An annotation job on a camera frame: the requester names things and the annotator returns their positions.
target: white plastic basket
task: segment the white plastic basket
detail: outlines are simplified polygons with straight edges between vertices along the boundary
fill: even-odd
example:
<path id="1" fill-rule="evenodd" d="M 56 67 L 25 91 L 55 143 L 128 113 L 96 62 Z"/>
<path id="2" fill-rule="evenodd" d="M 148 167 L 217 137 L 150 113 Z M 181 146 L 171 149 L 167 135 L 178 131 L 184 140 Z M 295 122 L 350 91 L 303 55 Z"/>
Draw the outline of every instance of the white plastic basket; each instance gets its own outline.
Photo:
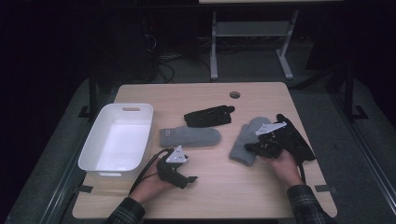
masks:
<path id="1" fill-rule="evenodd" d="M 104 106 L 81 151 L 79 168 L 99 176 L 132 178 L 145 155 L 152 116 L 148 104 Z"/>

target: plaid sleeve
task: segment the plaid sleeve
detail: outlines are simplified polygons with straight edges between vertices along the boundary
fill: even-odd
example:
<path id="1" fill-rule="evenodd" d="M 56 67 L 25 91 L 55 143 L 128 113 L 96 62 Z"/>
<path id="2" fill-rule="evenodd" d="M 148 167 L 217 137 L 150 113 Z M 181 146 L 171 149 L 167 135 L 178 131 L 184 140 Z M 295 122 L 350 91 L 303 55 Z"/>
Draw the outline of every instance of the plaid sleeve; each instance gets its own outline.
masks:
<path id="1" fill-rule="evenodd" d="M 312 189 L 307 185 L 297 185 L 289 188 L 288 196 L 298 224 L 336 223 L 323 211 Z"/>
<path id="2" fill-rule="evenodd" d="M 105 224 L 138 224 L 146 211 L 140 203 L 125 198 L 105 221 Z"/>

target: gray mitten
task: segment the gray mitten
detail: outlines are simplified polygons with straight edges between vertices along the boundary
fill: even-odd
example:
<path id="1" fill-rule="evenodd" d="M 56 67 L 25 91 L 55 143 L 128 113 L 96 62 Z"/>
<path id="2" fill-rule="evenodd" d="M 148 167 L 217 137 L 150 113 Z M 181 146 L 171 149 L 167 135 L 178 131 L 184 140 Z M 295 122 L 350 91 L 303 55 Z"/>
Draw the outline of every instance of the gray mitten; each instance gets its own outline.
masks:
<path id="1" fill-rule="evenodd" d="M 180 126 L 160 130 L 161 147 L 211 147 L 219 143 L 221 135 L 214 128 Z"/>
<path id="2" fill-rule="evenodd" d="M 251 120 L 249 125 L 244 124 L 242 126 L 241 133 L 236 138 L 233 149 L 229 155 L 231 160 L 238 161 L 246 166 L 253 165 L 256 159 L 256 153 L 247 151 L 245 149 L 245 144 L 258 141 L 256 132 L 264 123 L 269 124 L 271 121 L 267 118 L 257 117 Z"/>

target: human hand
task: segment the human hand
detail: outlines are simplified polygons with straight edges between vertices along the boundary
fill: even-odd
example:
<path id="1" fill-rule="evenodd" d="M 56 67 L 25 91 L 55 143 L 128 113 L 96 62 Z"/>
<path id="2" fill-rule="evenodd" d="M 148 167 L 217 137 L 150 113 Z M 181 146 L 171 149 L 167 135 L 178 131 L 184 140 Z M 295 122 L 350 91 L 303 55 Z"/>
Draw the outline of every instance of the human hand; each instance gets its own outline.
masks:
<path id="1" fill-rule="evenodd" d="M 134 199 L 140 204 L 143 204 L 146 201 L 155 198 L 161 192 L 174 187 L 174 185 L 172 185 L 171 183 L 162 181 L 158 176 L 157 162 L 159 160 L 160 159 L 157 159 L 154 163 L 151 164 L 151 166 L 146 171 L 146 174 L 143 177 L 142 181 L 129 195 L 130 198 Z"/>
<path id="2" fill-rule="evenodd" d="M 281 179 L 288 188 L 304 184 L 297 170 L 297 163 L 287 150 L 283 149 L 277 159 L 260 158 L 271 165 L 277 177 Z"/>

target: basket handle hole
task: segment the basket handle hole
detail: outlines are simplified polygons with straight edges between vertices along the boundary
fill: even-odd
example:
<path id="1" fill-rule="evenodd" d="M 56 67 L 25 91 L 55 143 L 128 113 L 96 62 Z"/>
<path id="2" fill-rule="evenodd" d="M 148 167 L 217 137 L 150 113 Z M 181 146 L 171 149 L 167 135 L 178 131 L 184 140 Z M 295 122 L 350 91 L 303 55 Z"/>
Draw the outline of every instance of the basket handle hole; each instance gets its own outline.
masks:
<path id="1" fill-rule="evenodd" d="M 140 111 L 139 107 L 123 107 L 123 111 Z"/>

